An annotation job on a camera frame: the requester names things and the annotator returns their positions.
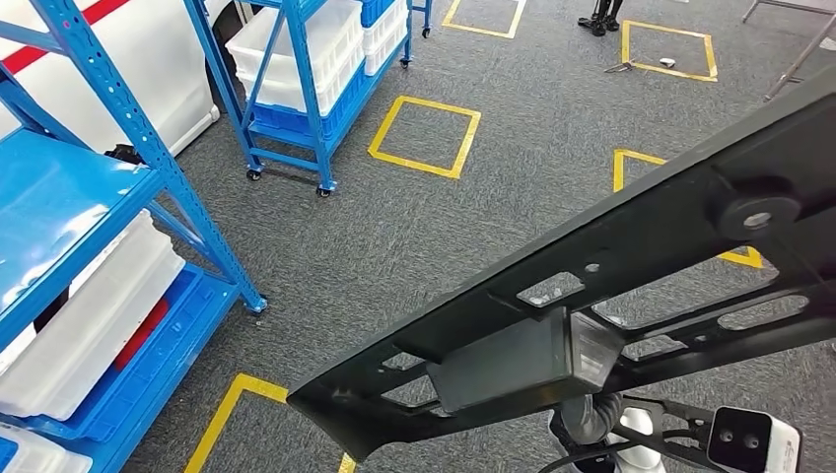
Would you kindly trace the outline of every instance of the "red stripe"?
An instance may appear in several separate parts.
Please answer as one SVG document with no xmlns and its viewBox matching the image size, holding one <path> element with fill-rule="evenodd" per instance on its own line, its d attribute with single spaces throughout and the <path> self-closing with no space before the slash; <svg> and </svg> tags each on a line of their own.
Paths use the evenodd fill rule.
<svg viewBox="0 0 836 473">
<path fill-rule="evenodd" d="M 87 23 L 93 25 L 95 22 L 106 17 L 126 3 L 128 3 L 128 0 L 99 0 L 93 5 L 87 7 L 84 12 L 82 12 L 82 15 L 84 15 L 84 19 L 87 20 Z M 6 66 L 6 69 L 9 69 L 9 72 L 12 74 L 17 74 L 45 55 L 46 51 L 42 49 L 38 49 L 33 46 L 23 46 L 12 54 L 9 54 L 9 56 L 3 60 L 3 65 Z"/>
</svg>

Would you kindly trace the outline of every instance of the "white storage box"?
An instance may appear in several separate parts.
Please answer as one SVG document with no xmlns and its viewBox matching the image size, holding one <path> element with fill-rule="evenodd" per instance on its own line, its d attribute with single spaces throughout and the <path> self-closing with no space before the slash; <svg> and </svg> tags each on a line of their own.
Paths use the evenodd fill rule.
<svg viewBox="0 0 836 473">
<path fill-rule="evenodd" d="M 333 71 L 328 79 L 325 80 L 322 87 L 316 85 L 316 102 L 319 104 L 319 114 L 321 116 L 328 116 L 331 109 L 339 99 L 345 86 L 348 85 L 360 63 L 363 62 L 363 47 L 362 41 L 356 41 L 346 52 L 345 60 L 342 66 Z M 237 73 L 238 78 L 244 84 L 244 89 L 249 97 L 249 92 L 252 90 L 252 85 L 255 83 L 255 76 Z M 267 105 L 282 105 L 289 108 L 294 108 L 298 111 L 304 112 L 308 108 L 305 107 L 305 98 L 302 96 L 302 85 L 297 82 L 295 84 L 288 84 L 284 82 L 276 82 L 264 80 L 261 83 L 261 89 L 258 90 L 258 103 Z"/>
<path fill-rule="evenodd" d="M 406 0 L 394 0 L 370 28 L 363 28 L 363 50 L 366 54 L 377 52 L 381 43 L 391 36 L 396 27 L 406 27 L 408 15 Z"/>
<path fill-rule="evenodd" d="M 87 473 L 93 460 L 33 432 L 0 424 L 0 438 L 18 445 L 3 473 Z"/>
<path fill-rule="evenodd" d="M 407 12 L 404 12 L 401 22 L 397 22 L 394 28 L 389 32 L 380 43 L 375 46 L 370 52 L 366 52 L 366 70 L 367 76 L 374 76 L 381 69 L 381 66 L 395 51 L 400 41 L 406 36 L 406 18 Z"/>
<path fill-rule="evenodd" d="M 0 375 L 0 412 L 67 420 L 184 265 L 142 212 L 89 279 Z"/>
<path fill-rule="evenodd" d="M 308 19 L 308 54 L 311 58 L 313 83 L 324 90 L 334 73 L 342 65 L 346 52 L 362 40 L 360 12 L 363 5 L 353 0 L 328 0 Z M 232 39 L 227 49 L 236 61 L 237 75 L 255 77 L 267 47 L 270 31 L 276 23 L 278 11 L 263 8 Z M 264 79 L 300 87 L 296 55 L 290 41 L 287 20 L 276 38 Z"/>
</svg>

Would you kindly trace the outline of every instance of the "metal chair leg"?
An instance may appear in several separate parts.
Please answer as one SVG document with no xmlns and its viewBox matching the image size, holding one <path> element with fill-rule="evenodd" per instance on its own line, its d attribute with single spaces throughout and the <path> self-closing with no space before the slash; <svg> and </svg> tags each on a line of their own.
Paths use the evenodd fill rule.
<svg viewBox="0 0 836 473">
<path fill-rule="evenodd" d="M 796 74 L 796 71 L 799 70 L 799 68 L 806 61 L 809 55 L 812 54 L 812 51 L 814 51 L 815 48 L 818 47 L 821 44 L 821 42 L 827 37 L 827 35 L 830 33 L 830 30 L 833 30 L 834 26 L 836 26 L 836 13 L 834 13 L 833 16 L 830 17 L 830 21 L 828 21 L 824 28 L 821 30 L 821 32 L 813 38 L 812 42 L 807 46 L 807 48 L 804 50 L 801 56 L 799 56 L 799 58 L 796 59 L 796 62 L 794 62 L 793 65 L 790 66 L 790 69 L 788 69 L 787 72 L 785 72 L 784 75 L 781 76 L 780 79 L 778 79 L 778 82 L 774 86 L 772 86 L 772 89 L 770 89 L 769 92 L 766 93 L 766 95 L 763 97 L 764 101 L 770 101 L 773 97 L 778 95 L 781 89 L 785 85 L 787 85 L 787 83 L 790 82 L 791 79 L 793 79 L 793 75 Z"/>
<path fill-rule="evenodd" d="M 752 6 L 749 7 L 749 10 L 746 12 L 745 15 L 743 15 L 744 23 L 746 23 L 746 20 L 748 20 L 749 17 L 752 16 L 752 13 L 755 11 L 755 8 L 757 8 L 758 4 L 760 4 L 760 0 L 755 0 L 754 2 L 752 2 Z"/>
</svg>

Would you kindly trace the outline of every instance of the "yellow floor marking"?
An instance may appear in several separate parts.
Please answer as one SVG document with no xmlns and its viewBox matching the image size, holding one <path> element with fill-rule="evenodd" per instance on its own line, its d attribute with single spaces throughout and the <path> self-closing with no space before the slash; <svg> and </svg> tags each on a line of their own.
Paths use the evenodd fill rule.
<svg viewBox="0 0 836 473">
<path fill-rule="evenodd" d="M 618 192 L 624 188 L 624 160 L 626 158 L 633 158 L 635 160 L 644 161 L 652 165 L 661 166 L 665 163 L 662 158 L 646 155 L 637 151 L 631 150 L 615 150 L 612 154 L 612 191 Z M 751 246 L 746 247 L 746 254 L 739 254 L 733 251 L 727 251 L 723 254 L 717 255 L 718 258 L 731 261 L 732 263 L 751 266 L 753 268 L 763 268 L 763 258 L 760 253 Z"/>
<path fill-rule="evenodd" d="M 676 71 L 673 69 L 667 69 L 664 67 L 654 66 L 651 64 L 643 64 L 641 62 L 634 62 L 630 57 L 630 29 L 631 27 L 636 28 L 647 28 L 649 30 L 656 30 L 658 32 L 666 32 L 666 33 L 676 33 L 676 34 L 686 34 L 689 36 L 695 37 L 702 37 L 703 43 L 705 44 L 706 49 L 706 65 L 708 66 L 708 75 L 703 76 L 700 74 L 688 74 L 685 72 Z M 640 23 L 640 22 L 633 22 L 631 20 L 625 20 L 621 24 L 621 62 L 631 62 L 633 66 L 638 69 L 645 69 L 647 71 L 654 71 L 654 72 L 661 72 L 663 74 L 667 74 L 670 76 L 676 77 L 684 77 L 687 79 L 693 79 L 695 81 L 704 81 L 704 82 L 717 82 L 717 62 L 714 59 L 714 47 L 711 43 L 711 35 L 710 34 L 702 34 L 702 33 L 695 33 L 695 32 L 687 32 L 685 30 L 675 30 L 673 28 L 667 27 L 660 27 L 658 25 L 651 25 L 648 23 Z"/>
<path fill-rule="evenodd" d="M 229 390 L 221 400 L 221 405 L 209 422 L 209 427 L 203 433 L 203 438 L 197 448 L 194 449 L 188 464 L 183 470 L 183 473 L 199 473 L 203 468 L 206 459 L 209 458 L 209 453 L 215 446 L 215 442 L 224 430 L 224 425 L 230 420 L 230 415 L 233 413 L 239 398 L 244 391 L 254 392 L 255 394 L 264 396 L 282 404 L 287 403 L 288 391 L 282 386 L 267 382 L 263 379 L 250 376 L 248 374 L 239 373 L 230 385 Z M 347 454 L 343 454 L 337 473 L 354 473 L 356 464 Z"/>
<path fill-rule="evenodd" d="M 392 122 L 397 116 L 397 113 L 400 111 L 400 108 L 405 103 L 415 103 L 417 105 L 428 106 L 430 108 L 437 108 L 439 110 L 451 111 L 453 113 L 460 113 L 462 115 L 467 115 L 470 117 L 470 122 L 467 124 L 467 130 L 464 132 L 464 139 L 461 141 L 461 146 L 458 147 L 458 153 L 455 155 L 455 160 L 453 161 L 452 168 L 439 168 L 437 166 L 407 160 L 405 158 L 390 155 L 389 153 L 384 153 L 383 151 L 381 151 L 381 144 L 383 143 L 383 138 L 385 138 L 386 133 L 389 132 L 389 128 L 391 127 Z M 476 134 L 476 127 L 479 126 L 479 120 L 481 119 L 481 117 L 482 113 L 475 110 L 468 110 L 467 108 L 461 108 L 455 105 L 447 105 L 446 103 L 439 103 L 437 101 L 426 101 L 424 99 L 416 99 L 414 97 L 400 96 L 397 99 L 395 99 L 394 103 L 392 104 L 392 107 L 389 109 L 389 112 L 386 113 L 386 117 L 383 119 L 381 128 L 378 129 L 378 133 L 372 140 L 372 144 L 369 145 L 369 154 L 372 155 L 372 157 L 374 158 L 389 163 L 394 163 L 396 165 L 406 166 L 412 169 L 418 169 L 426 172 L 431 172 L 433 174 L 443 175 L 444 177 L 449 177 L 451 179 L 458 179 L 461 176 L 461 170 L 464 168 L 464 161 L 467 159 L 467 153 L 470 152 L 470 146 L 473 144 L 473 136 Z"/>
<path fill-rule="evenodd" d="M 453 15 L 455 15 L 455 11 L 458 10 L 458 4 L 461 3 L 461 0 L 453 0 L 453 4 L 450 5 L 450 9 L 447 10 L 447 14 L 445 15 L 445 18 L 442 20 L 442 26 L 448 28 L 456 28 L 458 30 L 464 30 L 466 32 L 489 34 L 491 36 L 513 39 L 514 36 L 517 35 L 517 26 L 520 24 L 520 18 L 523 16 L 523 9 L 525 8 L 526 0 L 516 1 L 517 9 L 514 11 L 514 18 L 511 20 L 511 27 L 508 28 L 508 31 L 505 33 L 494 32 L 491 30 L 483 30 L 481 28 L 475 27 L 466 27 L 465 25 L 457 25 L 453 23 Z"/>
</svg>

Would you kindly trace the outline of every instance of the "blue shelving rack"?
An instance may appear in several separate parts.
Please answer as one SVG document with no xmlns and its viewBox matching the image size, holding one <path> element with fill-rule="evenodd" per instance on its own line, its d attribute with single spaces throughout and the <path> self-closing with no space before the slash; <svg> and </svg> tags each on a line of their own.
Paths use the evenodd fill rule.
<svg viewBox="0 0 836 473">
<path fill-rule="evenodd" d="M 276 23 L 270 32 L 270 37 L 266 42 L 265 51 L 272 51 L 276 38 L 287 19 L 288 33 L 290 34 L 291 42 L 293 43 L 293 51 L 296 56 L 296 65 L 299 71 L 299 77 L 302 83 L 302 93 L 305 99 L 305 108 L 307 110 L 307 119 L 310 133 L 300 133 L 286 129 L 276 129 L 269 126 L 264 126 L 255 122 L 253 119 L 253 108 L 255 100 L 258 96 L 258 91 L 264 80 L 265 71 L 269 64 L 269 52 L 264 54 L 261 60 L 258 73 L 255 76 L 255 82 L 252 85 L 252 90 L 249 94 L 249 99 L 244 105 L 244 110 L 239 105 L 238 98 L 233 87 L 232 79 L 227 73 L 227 68 L 224 65 L 224 60 L 221 56 L 220 47 L 212 35 L 212 29 L 207 22 L 208 13 L 202 0 L 184 0 L 186 10 L 191 17 L 194 24 L 197 36 L 206 53 L 206 60 L 209 68 L 215 78 L 215 83 L 218 87 L 219 95 L 221 96 L 227 113 L 235 128 L 236 137 L 238 138 L 246 157 L 246 176 L 250 180 L 258 180 L 261 178 L 261 172 L 264 170 L 264 163 L 262 160 L 275 161 L 285 165 L 295 166 L 301 169 L 317 172 L 319 175 L 319 185 L 316 193 L 325 197 L 336 188 L 336 181 L 333 180 L 331 174 L 331 157 L 336 151 L 339 144 L 345 138 L 352 123 L 360 114 L 360 110 L 369 101 L 375 88 L 383 78 L 383 74 L 389 68 L 394 59 L 399 54 L 401 46 L 403 47 L 403 56 L 400 58 L 401 67 L 404 69 L 409 66 L 412 53 L 412 0 L 407 0 L 407 7 L 409 9 L 409 17 L 407 18 L 407 33 L 406 38 L 394 50 L 394 53 L 384 63 L 377 75 L 370 78 L 364 78 L 361 85 L 360 92 L 356 98 L 347 105 L 345 118 L 339 121 L 337 130 L 325 137 L 322 127 L 322 119 L 319 116 L 319 105 L 316 99 L 316 91 L 314 87 L 314 75 L 311 69 L 311 58 L 308 54 L 308 39 L 305 31 L 305 21 L 310 18 L 321 7 L 326 0 L 243 0 L 252 5 L 259 5 L 266 8 L 278 9 L 279 14 L 276 18 Z M 432 5 L 432 0 L 426 0 L 427 5 Z M 420 7 L 425 10 L 426 28 L 429 27 L 429 14 L 427 7 Z M 292 156 L 283 155 L 270 150 L 259 148 L 256 146 L 255 137 L 279 141 L 299 148 L 313 150 L 315 154 L 315 162 L 302 160 Z"/>
<path fill-rule="evenodd" d="M 147 208 L 222 274 L 186 264 L 169 311 L 128 366 L 108 370 L 69 420 L 14 419 L 116 472 L 238 299 L 266 307 L 73 1 L 30 0 L 48 33 L 0 22 L 0 37 L 67 56 L 146 166 L 91 151 L 0 64 L 0 101 L 22 127 L 0 140 L 0 349 Z M 181 218 L 154 198 L 166 192 Z"/>
</svg>

